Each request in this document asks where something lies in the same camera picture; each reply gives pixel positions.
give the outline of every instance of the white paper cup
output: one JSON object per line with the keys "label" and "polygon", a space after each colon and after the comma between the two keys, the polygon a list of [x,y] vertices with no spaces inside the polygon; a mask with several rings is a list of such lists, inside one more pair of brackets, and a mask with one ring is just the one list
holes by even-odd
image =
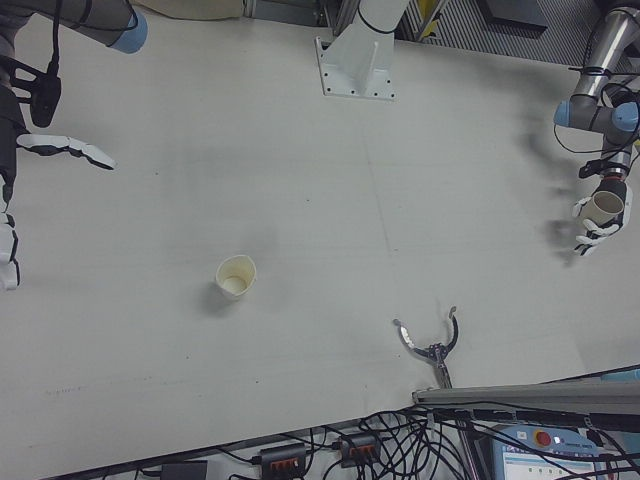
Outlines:
{"label": "white paper cup", "polygon": [[601,190],[595,192],[591,200],[582,207],[580,219],[588,218],[600,226],[613,220],[622,210],[624,210],[624,202],[618,195]]}
{"label": "white paper cup", "polygon": [[256,265],[247,255],[227,258],[218,267],[216,285],[229,300],[239,300],[256,279]]}

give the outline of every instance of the control panel screen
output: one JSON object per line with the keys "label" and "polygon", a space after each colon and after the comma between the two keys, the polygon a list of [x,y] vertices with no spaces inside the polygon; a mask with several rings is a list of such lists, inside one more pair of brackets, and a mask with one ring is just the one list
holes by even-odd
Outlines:
{"label": "control panel screen", "polygon": [[[504,462],[505,480],[555,480],[568,475],[566,471],[554,467],[537,455],[530,453],[503,451],[502,459]],[[589,462],[557,459],[553,461],[574,473],[591,473],[594,471],[593,463]],[[589,478],[596,480],[595,475]]]}

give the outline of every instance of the robotic hand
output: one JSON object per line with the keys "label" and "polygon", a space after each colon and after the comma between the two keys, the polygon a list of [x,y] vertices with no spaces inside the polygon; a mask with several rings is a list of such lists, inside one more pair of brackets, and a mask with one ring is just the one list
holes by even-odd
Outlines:
{"label": "robotic hand", "polygon": [[[586,230],[576,237],[575,252],[580,256],[591,255],[628,223],[633,192],[625,180],[634,163],[633,145],[640,138],[640,93],[629,87],[635,76],[613,74],[625,48],[640,40],[640,0],[610,2],[599,25],[600,35],[591,36],[599,40],[593,49],[587,46],[592,51],[590,57],[581,68],[574,69],[580,72],[575,90],[569,100],[558,105],[554,116],[557,126],[602,135],[600,158],[587,162],[579,171],[580,178],[601,178],[593,195],[573,207],[574,218]],[[604,94],[611,106],[604,103]],[[605,194],[613,197],[613,203],[609,204],[611,208],[601,209],[595,195],[604,198]]]}
{"label": "robotic hand", "polygon": [[7,213],[8,194],[6,182],[0,174],[0,286],[5,290],[14,290],[20,284],[20,268],[16,261],[18,236],[14,230],[13,217]]}
{"label": "robotic hand", "polygon": [[[15,59],[16,33],[36,12],[53,19],[54,53],[46,71]],[[42,156],[68,152],[100,168],[115,167],[115,162],[93,145],[70,137],[32,135],[27,131],[20,103],[29,105],[33,124],[45,128],[51,124],[60,100],[60,25],[124,53],[138,51],[147,37],[144,15],[133,9],[130,0],[101,0],[93,4],[85,0],[0,0],[0,289],[13,290],[20,284],[16,261],[18,237],[13,217],[7,213],[17,173],[16,149]],[[24,73],[33,79],[25,80]],[[27,96],[18,98],[14,88]]]}
{"label": "robotic hand", "polygon": [[24,148],[43,157],[68,152],[74,157],[84,157],[91,165],[105,170],[113,170],[116,167],[116,162],[98,147],[71,137],[26,133],[20,135],[16,143],[19,148]]}
{"label": "robotic hand", "polygon": [[[584,206],[591,201],[592,197],[585,197],[578,200],[573,206],[573,218],[580,218],[580,214]],[[624,202],[624,211],[617,217],[611,220],[609,223],[603,226],[598,226],[593,220],[585,218],[582,220],[582,226],[584,226],[586,233],[584,235],[578,235],[576,240],[578,245],[574,249],[577,255],[586,257],[591,255],[595,249],[604,242],[607,238],[613,234],[622,230],[629,222],[631,216],[631,205],[633,204],[633,191],[631,187],[627,185],[627,195]]]}
{"label": "robotic hand", "polygon": [[[106,170],[113,170],[116,166],[116,162],[100,149],[75,138],[27,133],[20,135],[16,143],[17,147],[42,156],[68,152]],[[13,217],[7,213],[12,196],[12,188],[7,186],[12,185],[14,179],[5,178],[7,173],[2,172],[0,169],[0,191],[3,193],[0,196],[0,286],[5,290],[14,290],[20,285],[20,268],[16,260],[18,236]]]}

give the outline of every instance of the cup held by robotic hand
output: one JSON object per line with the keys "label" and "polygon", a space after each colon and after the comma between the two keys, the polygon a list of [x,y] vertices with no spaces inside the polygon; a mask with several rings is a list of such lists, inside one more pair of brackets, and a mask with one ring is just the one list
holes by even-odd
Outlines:
{"label": "cup held by robotic hand", "polygon": [[580,211],[579,219],[589,219],[599,227],[605,226],[624,211],[627,186],[617,179],[605,179],[593,192],[591,200]]}

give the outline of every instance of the table surface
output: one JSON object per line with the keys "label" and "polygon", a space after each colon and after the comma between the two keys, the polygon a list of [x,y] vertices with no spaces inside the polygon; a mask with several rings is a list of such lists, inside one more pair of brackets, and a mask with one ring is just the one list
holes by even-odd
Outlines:
{"label": "table surface", "polygon": [[[99,146],[117,170],[19,155],[1,478],[406,406],[435,378],[392,320],[446,340],[453,304],[457,386],[640,363],[640,221],[588,259],[570,253],[570,207],[597,182],[553,138],[574,72],[398,43],[397,101],[331,98],[314,52],[326,30],[149,24],[130,57],[61,32],[47,132]],[[34,17],[18,58],[44,68],[50,28]],[[228,304],[212,281],[238,253],[258,280]]]}

